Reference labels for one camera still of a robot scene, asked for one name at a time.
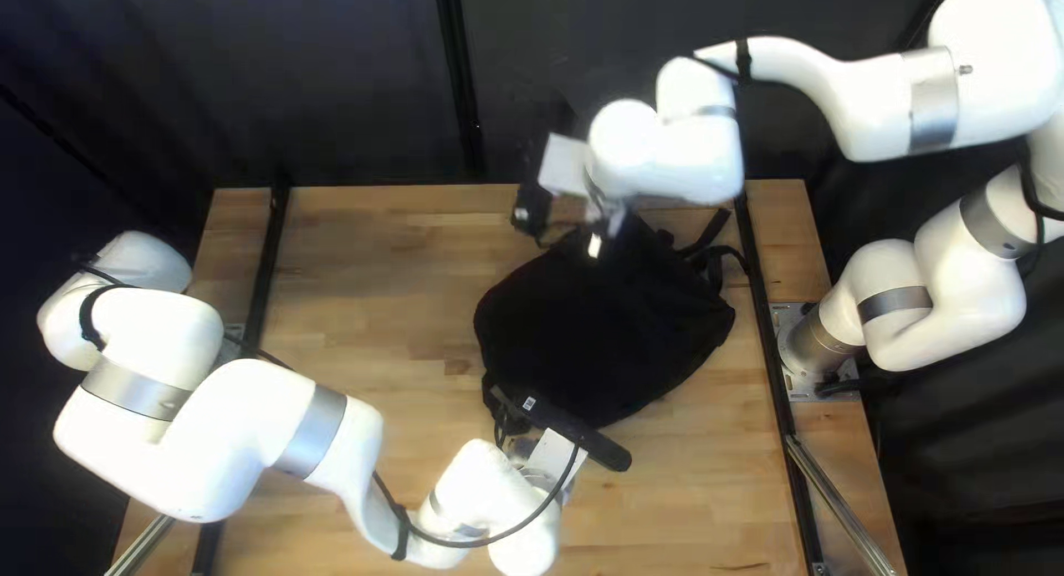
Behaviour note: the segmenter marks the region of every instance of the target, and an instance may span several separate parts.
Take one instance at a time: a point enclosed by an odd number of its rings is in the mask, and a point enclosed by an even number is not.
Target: black metal rail
[[[765,355],[765,369],[768,373],[768,389],[772,394],[772,406],[776,410],[776,424],[780,430],[780,444],[786,449],[787,435],[795,434],[795,421],[791,413],[791,401],[783,380],[782,362],[776,349],[772,313],[768,305],[768,293],[765,290],[765,277],[761,271],[758,241],[753,234],[750,211],[746,205],[746,194],[735,198],[735,223],[738,225],[739,241],[743,243],[743,254],[750,267],[753,313],[758,320],[758,331],[761,333],[761,348]],[[787,481],[791,483],[791,495],[795,505],[798,534],[801,537],[802,552],[805,554],[805,569],[810,576],[819,576],[813,573],[813,564],[822,562],[824,557],[820,552],[820,540],[817,537],[816,521],[813,517],[813,503],[809,496],[809,488],[794,460],[785,452],[783,457],[787,471]]]
[[[472,85],[469,45],[462,15],[462,0],[436,0],[439,34],[444,39],[447,70],[451,79],[451,97],[462,141],[462,160],[468,177],[484,176],[484,144],[477,112],[477,92]]]

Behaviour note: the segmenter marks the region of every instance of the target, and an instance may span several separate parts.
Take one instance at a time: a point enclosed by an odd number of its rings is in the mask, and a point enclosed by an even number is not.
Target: metal frame
[[[776,350],[776,330],[772,327],[772,315],[769,311],[768,292],[765,290],[765,277],[761,271],[761,256],[758,253],[758,241],[753,234],[753,224],[750,221],[750,210],[746,204],[746,193],[735,198],[735,223],[738,225],[739,241],[743,244],[743,254],[750,267],[750,294],[753,297],[753,313],[758,320],[758,332],[761,334],[761,349],[765,356],[765,371],[768,374],[768,389],[772,394],[772,407],[776,410],[776,425],[780,431],[780,444],[786,448],[786,439],[795,434],[795,419],[791,413],[791,400],[787,397],[787,386],[783,380],[779,352]],[[794,500],[795,521],[798,523],[798,534],[801,538],[802,553],[805,554],[805,567],[810,576],[819,576],[814,572],[813,564],[824,562],[820,550],[820,540],[817,537],[816,521],[813,517],[813,501],[809,497],[805,479],[798,465],[789,456],[784,456],[787,471],[787,482],[791,484],[791,497]]]
[[[447,70],[451,79],[451,97],[462,141],[462,160],[466,175],[484,176],[484,145],[477,112],[477,90],[472,85],[469,44],[462,14],[462,0],[436,0],[439,33],[444,39]]]
[[[831,479],[824,473],[820,465],[816,463],[813,455],[793,434],[788,434],[785,438],[785,444],[787,458],[798,464],[802,474],[805,475],[805,478],[809,479],[813,488],[816,489],[816,492],[828,505],[828,509],[831,510],[835,520],[846,530],[846,534],[853,541],[853,545],[858,548],[861,559],[871,570],[871,573],[876,576],[897,576],[898,573],[891,565],[891,560],[886,558],[886,554],[883,553],[879,543],[871,538],[871,534],[868,533],[864,525],[861,524],[861,520],[853,513],[853,510],[850,509],[849,504],[838,493],[835,486],[831,483]]]

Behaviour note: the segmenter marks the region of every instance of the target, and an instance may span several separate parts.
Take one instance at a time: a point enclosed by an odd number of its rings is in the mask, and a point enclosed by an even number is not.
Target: silver joint band
[[[898,310],[932,307],[934,305],[931,303],[931,294],[924,285],[895,287],[865,298],[858,305],[858,316],[861,317],[861,324],[864,325],[872,318],[879,318]]]
[[[986,199],[985,186],[961,198],[961,220],[976,242],[998,258],[1015,260],[1034,249],[1034,244],[1009,231],[998,220]]]
[[[347,409],[347,396],[314,385],[314,395],[292,441],[273,462],[273,467],[305,479],[318,467],[332,445]]]
[[[689,119],[691,117],[728,117],[729,119],[735,120],[735,109],[732,109],[732,106],[725,106],[722,104],[709,104],[705,106],[699,106],[685,115],[662,117],[662,125],[667,126],[677,121]]]
[[[909,153],[945,150],[957,133],[959,102],[953,59],[945,47],[901,52],[909,73]]]
[[[809,311],[780,342],[780,357],[787,368],[799,375],[830,373],[862,346],[843,343],[820,322],[820,307]]]
[[[454,520],[447,517],[447,512],[444,511],[443,504],[440,504],[439,498],[436,497],[435,489],[433,489],[432,492],[429,493],[429,506],[432,507],[432,511],[435,512],[435,514],[438,515],[439,517],[448,522],[452,523],[455,522]],[[470,539],[480,539],[487,534],[487,529],[477,528],[476,526],[469,526],[468,524],[459,522],[458,526],[454,527],[453,533],[461,534],[463,537],[468,537]]]
[[[106,358],[85,375],[81,388],[119,408],[166,422],[173,421],[193,394],[134,373]]]

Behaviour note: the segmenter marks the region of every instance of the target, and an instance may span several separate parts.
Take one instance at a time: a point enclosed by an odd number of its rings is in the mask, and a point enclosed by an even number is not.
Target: black cable
[[[1044,204],[1038,200],[1038,192],[1034,185],[1034,174],[1031,171],[1031,151],[1026,142],[1018,144],[1019,148],[1019,186],[1024,193],[1024,202],[1027,208],[1034,213],[1034,250],[1031,252],[1031,260],[1021,275],[1027,278],[1038,265],[1042,258],[1042,247],[1046,243],[1046,217],[1053,220],[1064,220],[1064,211],[1059,211]]]
[[[545,498],[542,504],[539,504],[539,507],[536,508],[534,512],[529,514],[529,516],[526,517],[525,520],[518,522],[516,525],[503,530],[502,532],[499,532],[498,534],[488,537],[487,539],[477,539],[476,541],[447,541],[444,539],[437,539],[432,534],[422,531],[420,528],[414,526],[410,522],[410,515],[406,514],[406,508],[396,503],[395,498],[392,496],[392,492],[389,492],[388,488],[384,486],[384,481],[381,479],[381,475],[377,474],[377,471],[373,471],[373,481],[377,482],[377,486],[381,488],[381,493],[384,494],[384,499],[388,503],[388,506],[392,508],[392,512],[396,514],[396,517],[399,519],[399,522],[404,524],[406,528],[410,529],[411,532],[417,534],[419,538],[425,539],[426,541],[432,543],[433,545],[439,545],[440,547],[451,547],[455,549],[472,549],[477,547],[484,547],[491,545],[492,543],[501,541],[502,539],[505,539],[506,537],[513,534],[514,532],[517,532],[521,528],[525,528],[529,524],[532,524],[533,520],[539,517],[539,514],[546,511],[547,508],[550,507],[550,504],[553,503],[554,498],[558,497],[558,494],[561,493],[562,488],[565,486],[565,479],[569,477],[569,472],[572,471],[572,465],[577,463],[577,455],[579,452],[580,452],[580,447],[573,445],[572,454],[569,455],[569,463],[566,464],[565,470],[562,471],[562,476],[558,479],[558,482],[554,483],[554,488],[550,490],[550,493],[547,494],[547,498]]]
[[[92,264],[89,264],[87,262],[79,263],[78,266],[83,271],[88,273],[89,275],[93,275],[95,277],[99,277],[100,279],[103,279],[104,281],[113,283],[114,285],[121,285],[123,287],[136,287],[138,290],[140,289],[140,287],[137,287],[136,285],[130,285],[129,283],[123,283],[123,282],[119,281],[118,279],[112,277],[111,275],[107,275],[106,273],[100,270],[99,268],[96,268],[95,266],[93,266]],[[278,359],[276,356],[271,355],[271,353],[267,353],[266,351],[264,351],[262,349],[254,349],[247,342],[245,342],[244,340],[242,340],[242,339],[239,339],[239,338],[237,338],[235,335],[231,335],[229,333],[222,332],[221,336],[225,338],[226,341],[233,342],[236,345],[240,346],[240,349],[252,350],[255,353],[257,353],[259,356],[261,356],[261,357],[265,358],[266,360],[272,362],[273,364],[277,364],[278,366],[281,366],[282,368],[287,368],[287,369],[292,371],[293,373],[296,372],[296,371],[294,371],[292,368],[292,366],[285,364],[280,359]]]
[[[95,277],[99,277],[100,279],[103,279],[104,281],[107,281],[111,284],[127,285],[126,283],[122,283],[121,281],[115,279],[111,275],[107,275],[106,273],[100,270],[99,268],[94,267],[92,264],[88,264],[87,262],[81,263],[79,266],[81,266],[81,269],[84,270],[85,273],[88,273],[89,275],[93,275]]]
[[[115,279],[111,275],[107,275],[106,273],[103,273],[102,270],[93,267],[88,263],[81,264],[81,269],[84,270],[85,273],[88,273],[89,275],[95,275],[96,277],[99,277],[100,279],[103,279],[105,281],[110,281],[111,283],[114,283],[115,285],[124,286],[124,287],[136,287],[136,285],[129,285],[127,283],[122,283],[118,279]],[[239,338],[237,338],[235,335],[231,335],[229,333],[222,333],[222,338],[225,338],[227,341],[235,343],[236,345],[240,346],[244,349],[252,349],[249,344],[247,344],[244,340],[240,340]],[[281,360],[279,360],[276,356],[271,355],[271,353],[267,353],[266,351],[264,351],[262,349],[255,349],[254,351],[259,356],[265,358],[266,360],[272,362],[273,364],[277,364],[278,366],[281,366],[282,368],[287,368],[288,371],[292,371],[293,373],[296,372],[295,369],[293,369],[292,366],[285,364],[284,362],[282,362]],[[497,433],[496,434],[496,445],[498,445],[498,444],[499,444],[499,439],[498,439],[498,433]],[[569,463],[567,463],[565,465],[565,470],[562,471],[562,476],[558,479],[558,482],[554,484],[554,488],[551,489],[550,493],[547,494],[547,497],[543,500],[542,504],[539,504],[539,507],[537,507],[535,509],[535,511],[533,511],[531,514],[529,514],[529,516],[526,517],[525,520],[522,520],[521,522],[517,523],[515,526],[513,526],[511,528],[508,528],[506,530],[503,530],[502,532],[499,532],[498,534],[495,534],[494,537],[488,537],[487,539],[477,539],[476,541],[446,541],[444,539],[437,539],[437,538],[433,537],[432,534],[429,534],[429,533],[425,532],[423,530],[421,530],[420,528],[414,526],[414,524],[410,522],[410,515],[406,514],[406,508],[404,508],[400,504],[396,503],[395,498],[392,496],[392,492],[388,491],[388,488],[384,486],[384,481],[381,479],[381,475],[377,474],[377,471],[373,471],[373,481],[377,482],[377,486],[381,488],[381,493],[384,494],[384,498],[387,500],[388,507],[392,508],[392,512],[395,513],[395,515],[399,520],[400,524],[404,524],[405,525],[405,527],[409,529],[410,532],[413,532],[414,534],[418,536],[419,538],[425,539],[426,541],[428,541],[428,542],[430,542],[430,543],[432,543],[434,545],[439,545],[442,547],[453,547],[453,548],[459,548],[459,549],[471,549],[471,548],[476,548],[476,547],[483,547],[483,546],[486,546],[486,545],[491,545],[492,543],[495,543],[497,541],[501,541],[502,539],[505,539],[506,537],[513,534],[514,532],[517,532],[521,528],[525,528],[529,524],[532,524],[533,520],[539,517],[539,514],[542,514],[543,512],[545,512],[547,510],[547,508],[550,507],[550,504],[554,500],[554,498],[558,497],[558,494],[561,493],[562,487],[565,486],[565,480],[567,478],[569,478],[569,473],[572,472],[572,466],[577,463],[577,455],[578,455],[579,451],[580,451],[580,447],[578,447],[577,445],[573,445],[572,446],[572,454],[569,456]],[[402,547],[405,547],[405,543],[404,542],[400,542],[400,545]]]

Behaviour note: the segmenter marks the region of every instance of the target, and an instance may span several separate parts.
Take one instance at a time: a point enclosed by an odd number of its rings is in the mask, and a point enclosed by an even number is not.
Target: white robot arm
[[[1034,194],[1064,211],[1064,110],[1028,136]],[[1013,166],[925,223],[914,243],[859,249],[834,287],[781,333],[783,363],[814,379],[867,346],[887,371],[911,371],[994,341],[1027,310],[1016,260],[1064,236],[1064,221],[1035,216]]]
[[[928,48],[835,61],[791,38],[759,36],[695,56],[805,93],[847,159],[885,161],[999,142],[1053,114],[1064,87],[1064,0],[945,0]]]
[[[212,373],[221,319],[206,303],[176,293],[190,271],[165,243],[123,233],[101,250],[95,268],[160,290],[110,289],[79,274],[40,309],[48,349],[88,372],[55,423],[65,454],[161,513],[201,523],[239,509],[260,474],[275,467],[338,495],[363,537],[396,550],[401,523],[372,478],[379,412],[259,360]],[[86,326],[95,343],[83,338]],[[532,514],[548,495],[544,483],[556,484],[562,474],[555,466],[533,486],[493,444],[473,440],[411,522],[443,540],[491,537]],[[555,498],[527,527],[488,545],[499,570],[546,572],[558,550],[560,511]],[[467,553],[411,536],[405,559],[451,567]]]
[[[696,51],[729,72],[781,82],[824,112],[851,161],[962,148],[1030,133],[1031,190],[1064,210],[1064,0],[945,0],[929,48],[842,63],[791,38]],[[867,346],[910,371],[1012,331],[1026,312],[1015,260],[1064,223],[1036,214],[1012,167],[928,220],[915,243],[870,243],[818,307],[781,332],[783,363],[814,380]]]

